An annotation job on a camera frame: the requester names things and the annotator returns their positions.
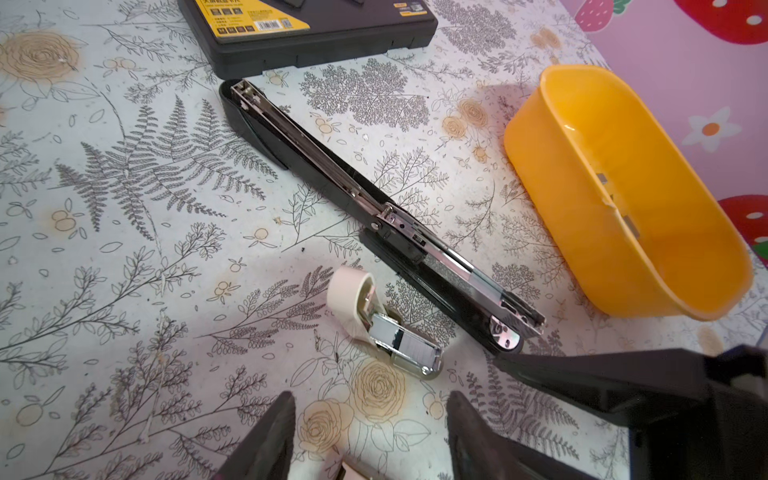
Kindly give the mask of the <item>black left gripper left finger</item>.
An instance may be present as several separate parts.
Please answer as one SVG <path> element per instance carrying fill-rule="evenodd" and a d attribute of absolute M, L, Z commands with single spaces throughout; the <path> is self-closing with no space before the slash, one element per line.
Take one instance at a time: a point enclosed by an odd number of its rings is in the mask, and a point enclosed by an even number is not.
<path fill-rule="evenodd" d="M 284 391 L 212 479 L 286 480 L 293 457 L 295 429 L 295 398 L 290 391 Z"/>

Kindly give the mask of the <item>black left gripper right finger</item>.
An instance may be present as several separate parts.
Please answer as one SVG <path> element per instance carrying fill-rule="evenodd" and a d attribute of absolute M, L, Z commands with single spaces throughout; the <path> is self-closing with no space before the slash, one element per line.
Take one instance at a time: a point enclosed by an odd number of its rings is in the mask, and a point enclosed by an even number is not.
<path fill-rule="evenodd" d="M 448 444 L 455 479 L 588 479 L 537 450 L 496 434 L 470 401 L 453 391 L 447 401 Z"/>

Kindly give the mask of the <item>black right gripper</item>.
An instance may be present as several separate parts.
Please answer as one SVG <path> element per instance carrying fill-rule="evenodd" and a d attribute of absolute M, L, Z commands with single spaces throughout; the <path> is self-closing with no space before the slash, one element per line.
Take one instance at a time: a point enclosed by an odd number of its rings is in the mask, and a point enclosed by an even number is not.
<path fill-rule="evenodd" d="M 633 479 L 764 479 L 767 353 L 685 349 L 557 357 L 504 354 L 502 372 L 630 427 Z"/>

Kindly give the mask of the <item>beige staple box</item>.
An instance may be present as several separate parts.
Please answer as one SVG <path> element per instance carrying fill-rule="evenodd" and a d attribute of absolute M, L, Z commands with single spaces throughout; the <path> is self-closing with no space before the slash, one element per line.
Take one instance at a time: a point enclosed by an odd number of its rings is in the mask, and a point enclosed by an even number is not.
<path fill-rule="evenodd" d="M 347 334 L 377 359 L 421 380 L 442 370 L 442 349 L 408 329 L 402 316 L 377 295 L 373 276 L 343 266 L 331 277 L 327 306 Z"/>

